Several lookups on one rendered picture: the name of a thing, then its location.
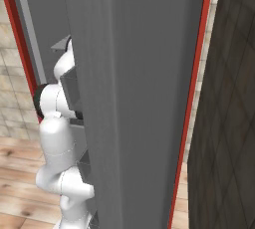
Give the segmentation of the red fridge body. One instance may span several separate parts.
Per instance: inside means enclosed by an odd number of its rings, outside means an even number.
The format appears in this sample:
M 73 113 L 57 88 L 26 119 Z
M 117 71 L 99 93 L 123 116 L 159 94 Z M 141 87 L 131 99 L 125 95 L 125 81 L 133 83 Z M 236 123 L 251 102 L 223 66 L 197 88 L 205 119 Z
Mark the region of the red fridge body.
M 78 159 L 77 165 L 83 181 L 91 183 L 95 190 L 66 1 L 4 0 L 4 2 L 33 97 L 39 86 L 60 82 L 63 85 L 69 108 L 80 115 L 78 118 L 70 120 L 73 137 L 81 149 L 81 157 Z M 202 34 L 206 23 L 205 5 L 207 3 L 208 0 L 203 0 L 167 229 L 172 219 L 176 198 L 198 68 L 198 56 L 201 51 Z M 92 201 L 92 211 L 91 229 L 100 229 L 96 192 Z

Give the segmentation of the grey fridge door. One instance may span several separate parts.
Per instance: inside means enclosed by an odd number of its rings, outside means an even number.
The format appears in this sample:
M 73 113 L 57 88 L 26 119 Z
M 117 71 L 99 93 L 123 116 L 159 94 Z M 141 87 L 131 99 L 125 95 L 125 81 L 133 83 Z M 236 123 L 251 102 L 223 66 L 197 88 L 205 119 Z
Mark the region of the grey fridge door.
M 203 0 L 65 0 L 100 229 L 167 229 Z

